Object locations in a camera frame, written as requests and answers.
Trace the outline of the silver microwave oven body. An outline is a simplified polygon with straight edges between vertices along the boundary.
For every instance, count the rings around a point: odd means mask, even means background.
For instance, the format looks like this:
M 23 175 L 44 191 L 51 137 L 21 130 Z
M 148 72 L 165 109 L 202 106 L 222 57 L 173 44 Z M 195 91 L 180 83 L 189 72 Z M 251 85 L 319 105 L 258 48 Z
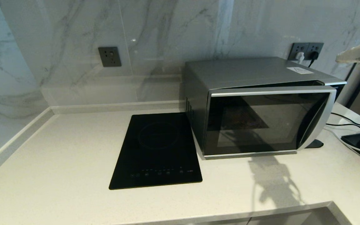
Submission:
M 314 74 L 299 74 L 300 67 Z M 217 89 L 331 86 L 339 96 L 346 81 L 280 57 L 248 57 L 186 62 L 182 73 L 185 110 L 198 143 L 206 114 L 207 95 Z

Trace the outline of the black power plug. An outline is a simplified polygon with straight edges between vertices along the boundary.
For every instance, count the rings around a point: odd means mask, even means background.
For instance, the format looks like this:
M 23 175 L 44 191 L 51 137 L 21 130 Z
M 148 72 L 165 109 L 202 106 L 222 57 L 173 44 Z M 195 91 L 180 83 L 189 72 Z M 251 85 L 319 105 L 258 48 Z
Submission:
M 313 51 L 311 54 L 310 54 L 310 64 L 308 66 L 308 68 L 310 68 L 312 66 L 312 64 L 314 63 L 315 60 L 318 59 L 318 56 L 319 56 L 319 52 L 317 51 Z

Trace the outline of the grey double wall socket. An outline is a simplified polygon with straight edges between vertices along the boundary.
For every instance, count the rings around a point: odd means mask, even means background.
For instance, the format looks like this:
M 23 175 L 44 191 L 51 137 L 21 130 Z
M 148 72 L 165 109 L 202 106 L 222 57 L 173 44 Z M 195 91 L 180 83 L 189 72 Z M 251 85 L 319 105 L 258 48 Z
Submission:
M 304 53 L 304 60 L 312 60 L 314 52 L 317 52 L 317 58 L 324 46 L 322 42 L 297 42 L 291 45 L 291 50 L 288 55 L 288 60 L 297 60 L 296 55 L 299 52 Z

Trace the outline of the white paper sheet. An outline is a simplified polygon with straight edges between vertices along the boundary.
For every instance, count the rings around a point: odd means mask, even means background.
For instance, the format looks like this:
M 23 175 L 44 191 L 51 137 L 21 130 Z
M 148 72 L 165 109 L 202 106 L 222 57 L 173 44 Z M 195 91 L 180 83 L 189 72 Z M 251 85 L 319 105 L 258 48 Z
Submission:
M 312 71 L 306 70 L 306 69 L 303 69 L 300 67 L 287 67 L 287 69 L 294 71 L 296 73 L 299 73 L 299 74 L 314 74 Z

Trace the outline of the grey cabinet front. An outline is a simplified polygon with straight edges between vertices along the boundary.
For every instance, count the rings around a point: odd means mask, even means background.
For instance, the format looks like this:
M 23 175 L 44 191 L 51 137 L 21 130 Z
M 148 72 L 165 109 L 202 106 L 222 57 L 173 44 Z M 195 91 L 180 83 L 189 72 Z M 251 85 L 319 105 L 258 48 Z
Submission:
M 247 225 L 340 225 L 325 207 L 251 218 Z
M 178 225 L 247 225 L 250 216 L 217 215 L 195 219 L 184 219 Z

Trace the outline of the black induction cooktop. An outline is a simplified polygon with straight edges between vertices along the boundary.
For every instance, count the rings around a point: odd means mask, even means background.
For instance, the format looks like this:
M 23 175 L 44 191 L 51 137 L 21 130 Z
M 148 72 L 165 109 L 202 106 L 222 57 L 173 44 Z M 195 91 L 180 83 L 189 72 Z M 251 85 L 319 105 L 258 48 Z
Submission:
M 194 137 L 185 112 L 131 116 L 110 190 L 202 181 Z

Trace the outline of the grey single wall socket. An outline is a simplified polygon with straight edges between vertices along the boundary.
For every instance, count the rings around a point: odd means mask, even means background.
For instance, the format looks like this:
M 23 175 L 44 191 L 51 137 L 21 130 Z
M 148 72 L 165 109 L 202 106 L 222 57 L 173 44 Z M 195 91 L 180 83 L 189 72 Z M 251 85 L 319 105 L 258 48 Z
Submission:
M 98 47 L 103 67 L 121 67 L 118 47 Z

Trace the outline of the black flat appliance base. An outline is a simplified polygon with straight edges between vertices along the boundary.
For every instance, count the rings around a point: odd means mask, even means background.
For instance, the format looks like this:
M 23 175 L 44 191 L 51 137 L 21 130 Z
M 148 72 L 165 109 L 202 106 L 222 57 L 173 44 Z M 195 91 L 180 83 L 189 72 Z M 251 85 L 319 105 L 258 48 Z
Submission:
M 341 137 L 341 140 L 353 147 L 360 148 L 360 133 L 344 135 Z

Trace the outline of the black pad under microwave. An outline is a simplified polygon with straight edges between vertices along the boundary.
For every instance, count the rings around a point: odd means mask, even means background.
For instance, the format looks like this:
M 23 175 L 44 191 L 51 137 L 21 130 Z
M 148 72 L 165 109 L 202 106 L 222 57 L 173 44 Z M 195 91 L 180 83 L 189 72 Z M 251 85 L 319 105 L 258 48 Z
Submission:
M 320 140 L 315 139 L 306 148 L 307 149 L 320 148 L 320 147 L 323 147 L 323 146 L 324 146 L 323 142 L 321 142 Z

